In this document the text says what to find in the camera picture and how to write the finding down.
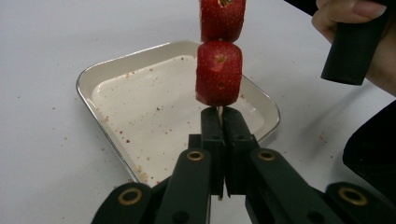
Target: brass screw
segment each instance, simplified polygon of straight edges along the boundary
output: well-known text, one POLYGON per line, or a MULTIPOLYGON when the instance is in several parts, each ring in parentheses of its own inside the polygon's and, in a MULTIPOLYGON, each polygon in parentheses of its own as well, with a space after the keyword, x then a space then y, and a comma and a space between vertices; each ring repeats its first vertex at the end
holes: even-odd
POLYGON ((205 157, 205 154, 200 151, 192 151, 187 154, 187 158, 191 161, 200 161, 205 157))
POLYGON ((341 187, 338 194, 345 201, 357 206, 364 206, 368 203, 366 196, 356 189, 341 187))
POLYGON ((274 161, 276 159, 276 155, 270 151, 263 150, 259 152, 259 158, 264 161, 274 161))
POLYGON ((119 196, 119 203, 122 205, 132 205, 138 203, 143 197, 143 192, 141 189, 130 188, 123 191, 119 196), (125 195, 128 193, 135 193, 132 199, 125 199, 125 195))

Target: crumb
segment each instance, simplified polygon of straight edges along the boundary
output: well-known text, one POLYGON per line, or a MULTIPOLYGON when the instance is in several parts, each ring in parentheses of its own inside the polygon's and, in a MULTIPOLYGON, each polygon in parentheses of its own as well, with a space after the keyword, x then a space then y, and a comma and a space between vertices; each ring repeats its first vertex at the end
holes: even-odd
POLYGON ((146 172, 142 173, 142 178, 143 178, 143 181, 147 182, 148 178, 149 178, 148 173, 146 173, 146 172))
POLYGON ((326 139, 324 138, 324 133, 319 135, 319 139, 322 140, 324 143, 327 143, 326 139))

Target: white table surface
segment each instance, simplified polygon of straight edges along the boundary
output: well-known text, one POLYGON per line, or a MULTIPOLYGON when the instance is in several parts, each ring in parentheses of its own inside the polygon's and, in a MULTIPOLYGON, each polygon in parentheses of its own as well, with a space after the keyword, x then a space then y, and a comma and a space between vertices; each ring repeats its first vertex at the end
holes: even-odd
MULTIPOLYGON (((198 0, 0 1, 0 223, 90 223, 128 173, 76 91, 88 66, 200 38, 198 0)), ((347 139, 395 98, 320 78, 330 44, 281 0, 248 0, 235 42, 244 74, 277 103, 268 146, 311 186, 370 188, 342 163, 347 139)), ((212 223, 250 223, 243 197, 212 203, 212 223)))

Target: metal tray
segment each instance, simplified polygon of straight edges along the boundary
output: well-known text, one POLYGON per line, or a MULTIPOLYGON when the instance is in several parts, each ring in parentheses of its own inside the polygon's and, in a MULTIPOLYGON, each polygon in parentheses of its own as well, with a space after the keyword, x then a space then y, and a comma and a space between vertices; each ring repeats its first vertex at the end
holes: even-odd
MULTIPOLYGON (((195 100, 196 51, 179 41, 95 64, 77 90, 134 181, 154 186, 172 174, 190 133, 200 133, 195 100)), ((243 77, 238 109, 259 142, 279 123, 274 101, 243 77)))

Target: red strawberry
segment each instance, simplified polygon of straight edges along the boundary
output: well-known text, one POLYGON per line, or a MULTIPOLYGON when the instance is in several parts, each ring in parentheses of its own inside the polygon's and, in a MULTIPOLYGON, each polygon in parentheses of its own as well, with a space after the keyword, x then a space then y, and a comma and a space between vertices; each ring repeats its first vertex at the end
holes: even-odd
POLYGON ((241 34, 246 0, 200 0, 201 40, 234 42, 241 34))
POLYGON ((242 51, 226 41, 208 41, 198 48, 195 98, 213 106, 230 105, 239 94, 242 51))

